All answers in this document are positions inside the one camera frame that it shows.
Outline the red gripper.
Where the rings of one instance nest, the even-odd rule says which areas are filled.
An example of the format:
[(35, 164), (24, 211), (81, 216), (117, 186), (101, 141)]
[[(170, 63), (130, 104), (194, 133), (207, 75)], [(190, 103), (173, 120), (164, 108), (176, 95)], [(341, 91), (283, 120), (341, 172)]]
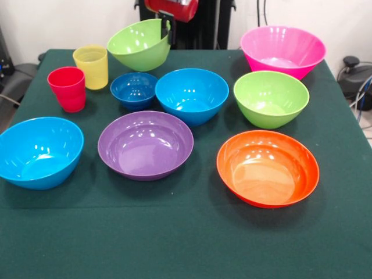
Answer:
[(188, 23), (196, 14), (198, 0), (145, 0), (145, 6), (161, 18), (161, 39), (168, 35), (170, 45), (176, 43), (176, 20)]

